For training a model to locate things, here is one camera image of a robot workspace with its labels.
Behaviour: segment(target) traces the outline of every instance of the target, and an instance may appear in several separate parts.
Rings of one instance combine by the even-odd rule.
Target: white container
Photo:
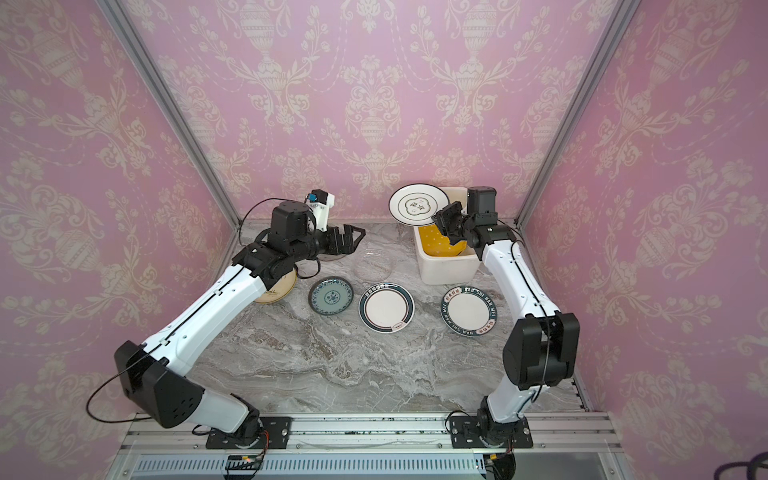
[[[465,187],[440,187],[448,195],[449,202],[462,202],[466,208],[467,189]],[[467,283],[477,273],[480,260],[472,248],[466,248],[456,257],[432,257],[424,253],[419,228],[413,227],[416,242],[416,261],[422,282],[427,285],[447,285],[449,283]]]

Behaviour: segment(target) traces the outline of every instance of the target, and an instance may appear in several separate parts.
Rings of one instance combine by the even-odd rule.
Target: white plate with black rim
[[[389,212],[395,220],[414,227],[432,225],[432,215],[448,205],[448,195],[429,184],[399,188],[389,198]]]
[[[413,297],[397,283],[378,283],[360,298],[362,321],[372,330],[394,333],[408,326],[413,319]]]
[[[496,304],[480,289],[461,285],[445,292],[440,303],[445,324],[464,336],[485,335],[496,324]]]

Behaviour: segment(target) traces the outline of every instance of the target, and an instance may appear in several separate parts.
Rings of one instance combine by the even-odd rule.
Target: damask pattern
[[[636,478],[765,450],[765,14],[642,2],[528,226]]]
[[[95,3],[0,2],[0,48],[3,476],[103,478],[123,429],[86,398],[207,288],[231,229]],[[200,71],[163,72],[227,131]],[[92,406],[135,412],[117,384]]]
[[[615,4],[123,1],[241,214],[311,180],[344,218],[427,180],[516,215]]]

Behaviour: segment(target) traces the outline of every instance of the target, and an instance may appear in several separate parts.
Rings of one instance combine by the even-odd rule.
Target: marble countertop
[[[455,285],[425,285],[416,264],[413,230],[398,223],[359,223],[367,230],[357,252],[322,262],[320,275],[298,280],[279,302],[252,303],[208,346],[188,377],[219,392],[233,392],[262,412],[475,411],[502,378],[502,348],[512,324],[503,295],[483,267],[469,284],[490,295],[498,322],[480,337],[464,337],[443,322],[439,305]],[[263,226],[243,229],[253,238]],[[387,281],[410,291],[411,323],[397,333],[377,333],[359,318],[359,296],[371,285],[355,277],[356,256],[386,250],[395,259]],[[302,262],[311,274],[313,262]],[[310,287],[342,276],[355,292],[336,316],[321,316],[307,302]],[[531,411],[581,410],[571,380],[542,393]]]

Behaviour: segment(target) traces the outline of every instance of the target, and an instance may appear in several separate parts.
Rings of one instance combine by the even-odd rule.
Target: pink wallpaper
[[[123,427],[86,398],[231,230],[95,2],[0,2],[0,48],[0,476],[97,480]],[[93,407],[135,412],[117,384]]]
[[[615,0],[123,3],[241,214],[324,187],[390,218],[424,181],[516,215]]]
[[[767,16],[642,2],[529,225],[640,480],[768,450]]]

